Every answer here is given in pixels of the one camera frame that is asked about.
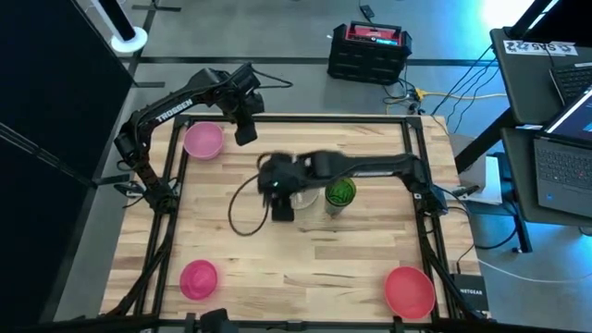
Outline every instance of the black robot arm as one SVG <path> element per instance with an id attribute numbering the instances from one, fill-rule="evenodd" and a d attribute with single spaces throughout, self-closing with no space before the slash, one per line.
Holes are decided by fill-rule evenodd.
<path id="1" fill-rule="evenodd" d="M 421 196 L 420 209 L 429 215 L 447 213 L 442 190 L 429 179 L 427 165 L 413 154 L 349 157 L 340 152 L 317 151 L 296 155 L 272 153 L 257 178 L 258 191 L 271 204 L 272 219 L 292 221 L 290 196 L 321 188 L 344 177 L 398 177 L 407 190 Z"/>
<path id="2" fill-rule="evenodd" d="M 150 166 L 148 152 L 154 129 L 195 105 L 216 104 L 231 123 L 237 124 L 237 144 L 252 142 L 257 139 L 252 115 L 264 112 L 263 98 L 254 92 L 260 84 L 251 64 L 232 74 L 205 68 L 193 75 L 185 87 L 131 114 L 115 138 L 115 146 L 142 180 L 146 187 L 143 196 L 155 212 L 172 212 L 178 197 Z"/>

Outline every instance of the green cup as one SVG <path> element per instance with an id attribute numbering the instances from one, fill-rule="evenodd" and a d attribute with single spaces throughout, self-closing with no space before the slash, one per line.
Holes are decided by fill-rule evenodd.
<path id="1" fill-rule="evenodd" d="M 343 208 L 353 202 L 355 184 L 349 178 L 340 179 L 325 188 L 325 212 L 331 217 L 337 216 Z"/>

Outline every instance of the wooden table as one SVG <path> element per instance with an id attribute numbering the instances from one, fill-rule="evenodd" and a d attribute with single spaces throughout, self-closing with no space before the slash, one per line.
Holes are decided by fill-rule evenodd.
<path id="1" fill-rule="evenodd" d="M 434 182 L 458 184 L 448 137 L 431 117 L 422 121 Z M 223 154 L 207 162 L 190 159 L 187 165 L 161 317 L 182 319 L 188 312 L 199 316 L 224 307 L 233 320 L 391 321 L 393 313 L 383 296 L 385 277 L 401 265 L 422 269 L 412 195 L 399 179 L 355 179 L 356 198 L 336 219 L 324 214 L 321 192 L 312 206 L 296 211 L 294 223 L 268 220 L 259 233 L 247 238 L 232 232 L 227 210 L 234 191 L 256 173 L 255 159 L 262 152 L 331 149 L 346 154 L 400 154 L 404 152 L 401 126 L 261 122 L 259 139 L 239 147 L 234 142 L 235 126 L 219 125 L 226 134 Z M 158 172 L 164 167 L 171 127 L 167 123 L 153 135 L 151 163 Z M 417 153 L 414 135 L 412 142 Z M 177 153 L 173 172 L 179 157 Z M 253 182 L 238 197 L 233 219 L 237 228 L 248 231 L 261 221 L 263 212 Z M 117 305 L 139 276 L 152 217 L 146 202 L 128 209 L 102 312 Z M 454 271 L 456 260 L 473 244 L 471 229 L 458 210 L 443 216 L 441 225 Z M 211 261 L 219 277 L 215 293 L 202 302 L 186 299 L 179 290 L 182 269 L 197 259 Z M 463 258 L 462 271 L 480 274 L 475 251 Z M 447 317 L 444 292 L 434 276 L 440 316 Z M 145 312 L 152 308 L 154 281 L 153 277 Z M 429 317 L 419 320 L 428 321 Z"/>

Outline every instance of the laptop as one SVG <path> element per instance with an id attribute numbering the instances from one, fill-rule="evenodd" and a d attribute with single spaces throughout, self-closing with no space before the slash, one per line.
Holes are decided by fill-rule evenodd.
<path id="1" fill-rule="evenodd" d="M 534 139 L 538 204 L 592 217 L 592 86 Z"/>

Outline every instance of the concrete floor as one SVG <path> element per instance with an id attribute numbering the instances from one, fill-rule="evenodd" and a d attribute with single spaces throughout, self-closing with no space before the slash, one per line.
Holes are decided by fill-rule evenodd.
<path id="1" fill-rule="evenodd" d="M 146 0 L 128 0 L 124 4 L 130 19 L 141 26 L 145 12 L 132 11 L 132 4 Z M 327 56 L 327 35 L 340 23 L 361 20 L 357 0 L 163 0 L 163 6 L 182 6 L 181 13 L 157 13 L 144 56 Z M 475 59 L 489 45 L 488 31 L 512 25 L 530 1 L 500 0 L 363 0 L 376 12 L 375 22 L 398 24 L 413 36 L 415 59 Z M 86 8 L 88 2 L 80 0 Z M 108 29 L 96 11 L 87 15 L 97 29 L 108 37 Z M 149 104 L 187 82 L 203 67 L 232 70 L 236 65 L 161 64 L 140 65 L 137 81 L 164 81 L 165 89 L 132 89 L 124 112 Z M 333 80 L 326 65 L 257 65 L 259 70 L 294 82 L 289 90 L 264 92 L 267 112 L 384 114 L 379 86 Z M 430 92 L 446 93 L 468 68 L 409 67 L 407 80 Z M 479 81 L 495 72 L 490 68 Z M 399 93 L 399 87 L 390 88 Z M 467 95 L 473 95 L 473 88 Z M 503 93 L 497 74 L 478 94 Z M 441 97 L 426 97 L 423 108 L 433 110 Z M 448 101 L 441 115 L 452 112 L 456 101 Z M 456 127 L 468 102 L 460 102 L 450 120 Z M 475 102 L 464 115 L 458 133 L 478 135 L 505 108 L 505 98 Z M 196 107 L 199 111 L 217 109 Z M 405 108 L 391 107 L 391 114 L 403 114 Z M 492 151 L 501 149 L 500 144 Z M 117 173 L 111 152 L 106 176 Z M 78 315 L 97 315 L 121 226 L 124 198 L 107 187 L 95 199 L 79 252 L 58 308 L 56 319 Z M 472 221 L 475 242 L 491 244 L 512 232 L 512 220 L 503 216 L 478 216 Z M 515 254 L 514 239 L 505 246 L 485 252 L 481 260 L 514 274 L 538 279 L 570 279 L 592 272 L 592 239 L 577 228 L 528 224 L 535 251 Z M 535 283 L 501 274 L 482 265 L 489 304 L 494 318 L 503 323 L 591 331 L 592 278 L 574 283 Z"/>

